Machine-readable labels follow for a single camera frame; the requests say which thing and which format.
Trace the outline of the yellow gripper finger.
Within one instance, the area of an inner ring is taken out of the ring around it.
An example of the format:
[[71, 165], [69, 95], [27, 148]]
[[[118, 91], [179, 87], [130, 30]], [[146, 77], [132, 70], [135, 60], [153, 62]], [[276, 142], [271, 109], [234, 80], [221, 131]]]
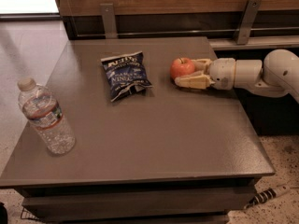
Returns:
[[195, 66], [195, 71], [201, 71], [207, 73], [209, 66], [212, 64], [210, 59], [192, 59], [192, 62]]
[[205, 90], [213, 85], [214, 81], [203, 72], [195, 72], [190, 75], [176, 77], [175, 84], [182, 88]]

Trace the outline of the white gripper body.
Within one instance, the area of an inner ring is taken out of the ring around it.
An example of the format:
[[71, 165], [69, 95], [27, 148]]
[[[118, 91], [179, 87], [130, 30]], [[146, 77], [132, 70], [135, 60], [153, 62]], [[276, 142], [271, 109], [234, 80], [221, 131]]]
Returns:
[[209, 66], [212, 87], [217, 90], [231, 90], [235, 82], [235, 59], [220, 58]]

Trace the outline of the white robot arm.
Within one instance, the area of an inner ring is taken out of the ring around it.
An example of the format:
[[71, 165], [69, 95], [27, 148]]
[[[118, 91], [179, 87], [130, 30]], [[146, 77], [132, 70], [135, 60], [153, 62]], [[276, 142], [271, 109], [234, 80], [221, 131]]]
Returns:
[[261, 60], [219, 58], [191, 60], [195, 70], [173, 77], [182, 88], [231, 90], [279, 98], [287, 94], [299, 103], [299, 57], [285, 49], [275, 49]]

